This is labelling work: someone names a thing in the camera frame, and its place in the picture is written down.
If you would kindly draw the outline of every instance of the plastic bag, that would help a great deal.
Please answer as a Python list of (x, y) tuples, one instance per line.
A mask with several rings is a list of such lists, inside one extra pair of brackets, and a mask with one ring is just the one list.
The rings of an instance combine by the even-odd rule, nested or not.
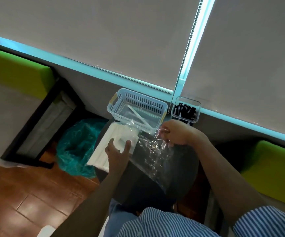
[(94, 167), (86, 163), (106, 122), (105, 119), (84, 119), (66, 130), (57, 146), (60, 169), (70, 175), (96, 177)]
[[(135, 127), (133, 122), (126, 124)], [(136, 135), (135, 128), (131, 128), (133, 136)], [(173, 147), (161, 139), (159, 129), (148, 132), (139, 131), (138, 141), (130, 156), (130, 161), (143, 171), (149, 178), (155, 181), (166, 193), (172, 180), (172, 157)]]

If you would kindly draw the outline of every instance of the person's left hand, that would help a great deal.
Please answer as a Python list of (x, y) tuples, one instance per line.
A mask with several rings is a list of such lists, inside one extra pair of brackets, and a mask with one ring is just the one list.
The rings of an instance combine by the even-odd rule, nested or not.
[(116, 149), (113, 144), (114, 139), (110, 139), (105, 152), (108, 156), (109, 173), (122, 175), (129, 161), (130, 141), (126, 141), (123, 153)]

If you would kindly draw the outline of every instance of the striped shirt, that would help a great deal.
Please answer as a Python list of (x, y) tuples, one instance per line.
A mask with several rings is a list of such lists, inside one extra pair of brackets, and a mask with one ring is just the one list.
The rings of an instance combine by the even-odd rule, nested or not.
[[(233, 227), (237, 237), (285, 236), (285, 213), (264, 206), (243, 215)], [(179, 214), (146, 208), (135, 220), (127, 221), (117, 237), (126, 236), (219, 236), (208, 227)]]

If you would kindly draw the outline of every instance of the hand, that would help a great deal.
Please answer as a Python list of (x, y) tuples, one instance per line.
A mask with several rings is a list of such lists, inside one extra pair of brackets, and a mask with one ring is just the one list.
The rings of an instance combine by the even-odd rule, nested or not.
[(120, 151), (116, 149), (113, 141), (113, 138), (110, 139), (107, 147), (105, 148), (105, 152), (108, 156), (109, 173), (122, 175), (129, 161), (130, 141), (126, 141), (123, 153), (120, 153)]
[(179, 120), (169, 120), (160, 127), (160, 136), (169, 142), (170, 146), (192, 145), (196, 137), (205, 136), (201, 131)]

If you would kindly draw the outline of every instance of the green backrest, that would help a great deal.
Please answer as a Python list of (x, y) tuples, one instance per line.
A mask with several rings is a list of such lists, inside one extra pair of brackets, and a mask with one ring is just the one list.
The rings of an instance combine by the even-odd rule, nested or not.
[(0, 51), (0, 84), (44, 99), (55, 83), (51, 69)]
[(260, 193), (285, 203), (285, 149), (259, 141), (246, 157), (241, 175)]

